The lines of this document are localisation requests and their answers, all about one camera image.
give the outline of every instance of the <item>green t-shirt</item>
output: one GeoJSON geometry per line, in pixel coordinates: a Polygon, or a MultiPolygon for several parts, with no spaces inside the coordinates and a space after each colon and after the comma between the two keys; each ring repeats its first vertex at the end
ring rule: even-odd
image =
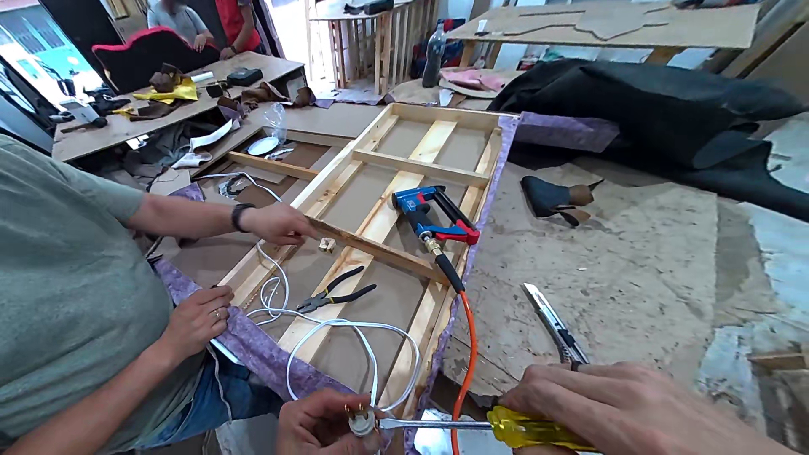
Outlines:
{"type": "MultiPolygon", "coordinates": [[[[121,225],[143,193],[0,135],[0,447],[80,401],[168,324],[172,300],[121,225]]],[[[183,362],[105,451],[156,436],[190,402],[183,362]]]]}

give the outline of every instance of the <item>yellow screwdriver handle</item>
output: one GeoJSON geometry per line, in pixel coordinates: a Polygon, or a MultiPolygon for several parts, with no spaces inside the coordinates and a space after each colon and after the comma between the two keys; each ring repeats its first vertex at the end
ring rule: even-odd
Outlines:
{"type": "Polygon", "coordinates": [[[554,444],[584,452],[598,452],[589,442],[549,420],[538,420],[503,406],[495,406],[486,413],[492,424],[494,437],[512,449],[538,444],[554,444]]]}

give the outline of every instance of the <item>hand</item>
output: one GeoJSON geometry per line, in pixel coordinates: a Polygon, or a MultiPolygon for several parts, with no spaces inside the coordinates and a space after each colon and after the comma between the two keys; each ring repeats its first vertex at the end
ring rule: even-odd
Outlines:
{"type": "Polygon", "coordinates": [[[227,328],[227,307],[232,299],[230,286],[194,292],[174,308],[157,342],[177,363],[202,351],[207,342],[227,328]]]}
{"type": "Polygon", "coordinates": [[[349,430],[345,407],[368,406],[370,397],[348,395],[334,389],[321,389],[312,395],[287,402],[278,416],[278,442],[275,453],[301,455],[371,455],[382,444],[378,433],[363,438],[349,430]]]}
{"type": "Polygon", "coordinates": [[[194,38],[194,50],[197,52],[202,52],[206,44],[208,44],[208,36],[206,36],[204,33],[200,33],[194,38]]]}
{"type": "Polygon", "coordinates": [[[281,202],[243,211],[239,224],[245,231],[276,245],[302,245],[306,241],[303,236],[317,236],[306,215],[281,202]]]}
{"type": "MultiPolygon", "coordinates": [[[[578,372],[532,365],[499,403],[562,423],[604,455],[794,455],[668,376],[626,362],[581,365],[578,372]]],[[[536,446],[519,453],[575,452],[536,446]]]]}
{"type": "Polygon", "coordinates": [[[235,55],[236,53],[233,52],[233,49],[226,47],[225,49],[222,49],[222,52],[219,53],[219,60],[227,60],[228,58],[233,58],[235,55]]]}

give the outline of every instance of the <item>pliers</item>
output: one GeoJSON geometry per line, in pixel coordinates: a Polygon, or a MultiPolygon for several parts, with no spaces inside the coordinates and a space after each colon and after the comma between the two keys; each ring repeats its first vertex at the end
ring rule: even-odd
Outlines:
{"type": "Polygon", "coordinates": [[[359,266],[354,270],[349,270],[344,274],[335,278],[331,283],[326,286],[326,289],[322,292],[318,292],[316,296],[309,297],[308,299],[303,301],[302,305],[298,306],[298,313],[311,313],[318,308],[322,307],[323,305],[327,304],[345,304],[348,302],[353,302],[356,299],[364,296],[368,292],[373,291],[376,289],[375,284],[371,284],[369,286],[365,286],[363,289],[354,292],[353,294],[348,294],[347,296],[341,297],[328,297],[328,293],[333,291],[338,284],[345,281],[347,278],[353,277],[354,275],[362,272],[365,269],[365,266],[359,266]]]}

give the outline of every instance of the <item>plastic bag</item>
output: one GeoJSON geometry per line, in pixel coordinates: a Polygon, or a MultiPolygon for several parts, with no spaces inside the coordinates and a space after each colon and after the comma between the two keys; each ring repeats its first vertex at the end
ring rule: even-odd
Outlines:
{"type": "Polygon", "coordinates": [[[264,132],[268,138],[278,139],[278,144],[282,145],[286,141],[286,112],[281,103],[270,103],[267,113],[264,132]]]}

